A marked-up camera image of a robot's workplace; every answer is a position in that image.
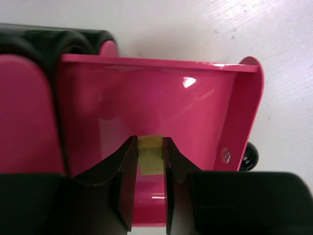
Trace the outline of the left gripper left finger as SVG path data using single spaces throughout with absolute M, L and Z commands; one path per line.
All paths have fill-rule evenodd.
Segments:
M 132 228 L 137 136 L 90 169 L 0 176 L 3 235 L 125 235 Z

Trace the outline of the black pink drawer unit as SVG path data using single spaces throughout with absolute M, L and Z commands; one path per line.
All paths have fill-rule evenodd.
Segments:
M 129 58 L 105 30 L 2 24 L 0 175 L 75 177 L 149 135 L 203 171 L 240 172 L 263 86 L 254 57 Z M 137 162 L 132 226 L 166 226 L 165 199 L 164 174 L 144 176 Z

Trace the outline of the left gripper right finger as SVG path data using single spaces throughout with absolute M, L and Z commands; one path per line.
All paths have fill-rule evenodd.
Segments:
M 310 235 L 313 198 L 295 174 L 203 171 L 163 140 L 169 235 Z

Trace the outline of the yellow eraser cube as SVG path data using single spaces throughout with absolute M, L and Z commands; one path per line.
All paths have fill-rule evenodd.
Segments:
M 142 175 L 163 175 L 163 136 L 138 137 L 138 164 Z

